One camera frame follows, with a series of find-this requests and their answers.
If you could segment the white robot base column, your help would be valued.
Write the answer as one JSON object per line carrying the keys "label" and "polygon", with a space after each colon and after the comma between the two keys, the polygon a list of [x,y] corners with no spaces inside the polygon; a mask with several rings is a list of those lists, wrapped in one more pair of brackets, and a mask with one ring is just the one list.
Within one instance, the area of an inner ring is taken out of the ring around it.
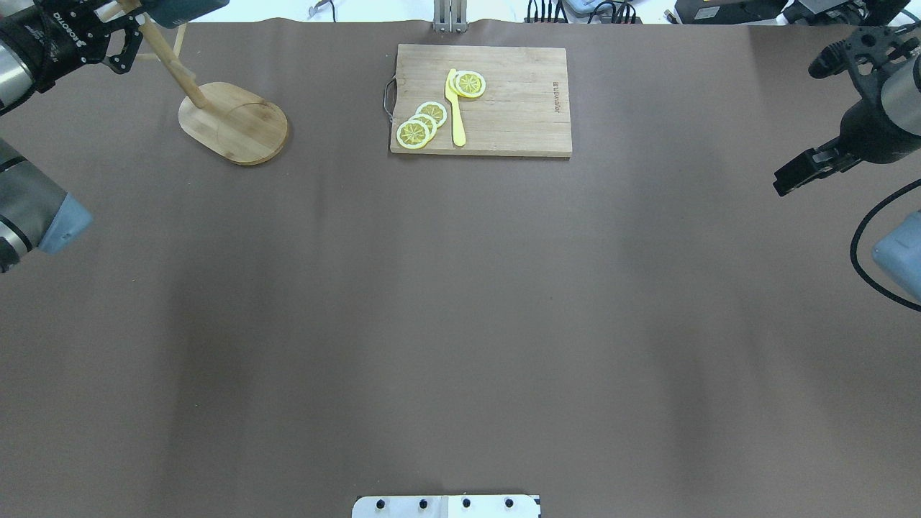
{"label": "white robot base column", "polygon": [[527,494],[366,496],[352,517],[542,517],[540,497]]}

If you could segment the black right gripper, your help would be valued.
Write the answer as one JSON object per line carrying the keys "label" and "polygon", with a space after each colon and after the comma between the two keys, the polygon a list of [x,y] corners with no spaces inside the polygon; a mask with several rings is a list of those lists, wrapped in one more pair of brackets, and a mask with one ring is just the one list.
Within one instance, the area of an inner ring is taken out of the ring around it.
{"label": "black right gripper", "polygon": [[804,150],[774,173],[773,187],[786,196],[810,181],[826,179],[854,166],[854,158],[891,164],[918,151],[920,137],[898,127],[881,108],[861,101],[840,122],[838,148],[825,144]]}

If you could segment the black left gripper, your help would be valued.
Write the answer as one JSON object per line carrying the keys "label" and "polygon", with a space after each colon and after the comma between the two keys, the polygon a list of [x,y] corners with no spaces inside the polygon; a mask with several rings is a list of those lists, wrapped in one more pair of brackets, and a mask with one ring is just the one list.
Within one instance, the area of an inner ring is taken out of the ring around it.
{"label": "black left gripper", "polygon": [[[19,57],[36,91],[48,91],[56,80],[88,63],[128,73],[142,39],[142,14],[123,14],[103,23],[95,11],[105,1],[35,1],[2,19],[2,42]],[[109,36],[124,33],[122,48],[106,56]]]}

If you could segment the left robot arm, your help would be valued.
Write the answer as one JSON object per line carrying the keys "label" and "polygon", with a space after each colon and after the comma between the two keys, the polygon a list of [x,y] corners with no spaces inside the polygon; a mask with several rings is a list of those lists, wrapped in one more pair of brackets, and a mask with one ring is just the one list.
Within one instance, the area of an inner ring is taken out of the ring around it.
{"label": "left robot arm", "polygon": [[[9,14],[1,27],[3,114],[85,65],[105,63],[126,73],[142,36],[144,9],[106,1],[36,1]],[[1,144],[1,265],[7,272],[32,250],[54,255],[92,223],[79,200],[9,143]]]}

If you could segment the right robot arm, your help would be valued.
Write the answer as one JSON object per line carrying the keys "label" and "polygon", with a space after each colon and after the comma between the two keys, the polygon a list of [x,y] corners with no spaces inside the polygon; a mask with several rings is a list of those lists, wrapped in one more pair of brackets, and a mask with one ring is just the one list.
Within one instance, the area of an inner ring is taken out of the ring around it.
{"label": "right robot arm", "polygon": [[[835,137],[776,170],[773,189],[779,196],[861,166],[894,166],[919,154],[919,58],[892,63],[887,53],[872,55],[843,44],[816,59],[810,72],[828,76],[844,68],[858,101],[842,115]],[[882,193],[856,220],[846,249],[856,278],[911,312],[919,311],[919,209],[873,242],[866,242],[866,233],[887,209],[918,196],[918,175]]]}

